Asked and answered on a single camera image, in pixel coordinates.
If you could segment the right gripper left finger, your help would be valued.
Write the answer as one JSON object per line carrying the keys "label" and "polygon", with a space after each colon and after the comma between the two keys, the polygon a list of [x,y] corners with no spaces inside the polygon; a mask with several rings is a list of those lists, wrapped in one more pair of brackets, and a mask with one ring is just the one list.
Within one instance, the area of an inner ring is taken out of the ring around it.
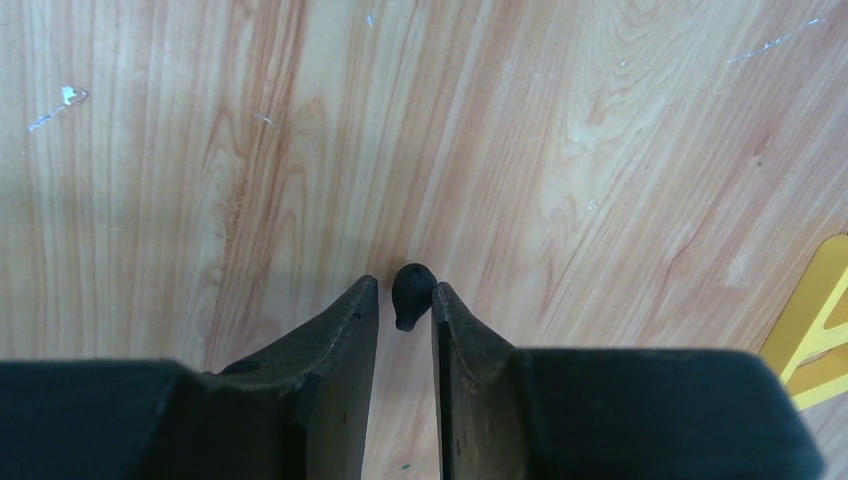
{"label": "right gripper left finger", "polygon": [[365,275],[223,370],[5,361],[5,479],[358,479],[379,327]]}

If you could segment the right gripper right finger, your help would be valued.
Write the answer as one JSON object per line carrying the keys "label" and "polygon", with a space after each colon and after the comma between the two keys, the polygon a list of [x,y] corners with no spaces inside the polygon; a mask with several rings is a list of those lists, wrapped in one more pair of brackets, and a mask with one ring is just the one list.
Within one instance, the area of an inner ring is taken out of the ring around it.
{"label": "right gripper right finger", "polygon": [[818,479],[778,378],[722,349],[528,348],[433,292],[445,479]]}

